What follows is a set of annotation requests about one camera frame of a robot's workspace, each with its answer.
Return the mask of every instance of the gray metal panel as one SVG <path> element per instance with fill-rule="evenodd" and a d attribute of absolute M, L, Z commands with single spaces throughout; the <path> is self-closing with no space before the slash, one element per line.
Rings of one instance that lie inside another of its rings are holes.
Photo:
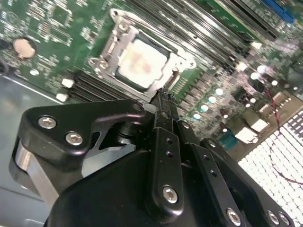
<path fill-rule="evenodd" d="M 44 202 L 14 182 L 9 173 L 22 113 L 34 106 L 57 104 L 29 88 L 0 77 L 0 225 L 6 227 L 42 226 L 49 213 Z"/>

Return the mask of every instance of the cpu socket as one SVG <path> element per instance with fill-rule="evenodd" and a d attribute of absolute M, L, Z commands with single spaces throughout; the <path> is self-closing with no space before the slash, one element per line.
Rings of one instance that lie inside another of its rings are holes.
<path fill-rule="evenodd" d="M 159 88 L 172 87 L 196 62 L 168 39 L 138 28 L 124 12 L 111 10 L 116 25 L 100 57 L 89 58 L 89 64 L 100 78 L 149 102 Z"/>

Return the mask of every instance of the red wire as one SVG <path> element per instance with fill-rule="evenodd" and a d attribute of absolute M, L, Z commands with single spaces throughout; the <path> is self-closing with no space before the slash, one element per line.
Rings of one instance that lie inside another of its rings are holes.
<path fill-rule="evenodd" d="M 272 100 L 272 107 L 273 107 L 273 109 L 274 109 L 276 124 L 277 124 L 277 126 L 278 126 L 278 132 L 279 132 L 279 133 L 278 133 L 278 135 L 277 135 L 277 137 L 276 137 L 276 139 L 275 139 L 275 140 L 277 140 L 277 139 L 278 139 L 278 136 L 281 134 L 281 131 L 280 131 L 279 114 L 278 114 L 278 112 L 276 111 L 276 101 L 275 101 L 275 100 L 273 99 L 273 97 L 271 96 L 269 90 L 267 90 L 267 95 L 268 95 L 269 98 Z M 275 168 L 276 164 L 273 162 L 272 157 L 271 157 L 272 152 L 273 152 L 273 150 L 272 150 L 272 148 L 270 148 L 269 157 L 270 157 L 270 161 L 271 161 L 271 166 L 272 166 L 273 169 L 279 174 L 279 176 L 281 176 L 282 178 L 284 178 L 284 179 L 287 180 L 288 182 L 297 183 L 297 184 L 299 184 L 299 185 L 303 185 L 302 182 L 297 182 L 296 180 L 293 180 L 293 179 L 290 179 L 290 178 L 285 177 L 283 173 L 281 173 L 280 171 L 278 171 L 278 170 Z"/>

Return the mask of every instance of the motherboard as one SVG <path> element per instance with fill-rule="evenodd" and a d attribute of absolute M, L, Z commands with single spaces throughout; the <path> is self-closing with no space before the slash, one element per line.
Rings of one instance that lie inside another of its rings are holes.
<path fill-rule="evenodd" d="M 267 118 L 303 93 L 301 0 L 3 0 L 0 7 L 2 75 L 62 103 L 144 104 L 165 87 L 198 137 L 231 149 L 256 143 Z"/>

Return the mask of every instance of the white perforated surface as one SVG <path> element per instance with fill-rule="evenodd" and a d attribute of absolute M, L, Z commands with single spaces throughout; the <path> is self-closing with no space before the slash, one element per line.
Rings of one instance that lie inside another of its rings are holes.
<path fill-rule="evenodd" d="M 303 111 L 300 111 L 281 127 L 280 135 L 276 131 L 239 162 L 298 227 L 303 227 L 303 186 L 281 177 L 272 163 L 285 177 L 303 182 L 303 131 L 299 128 L 302 126 Z"/>

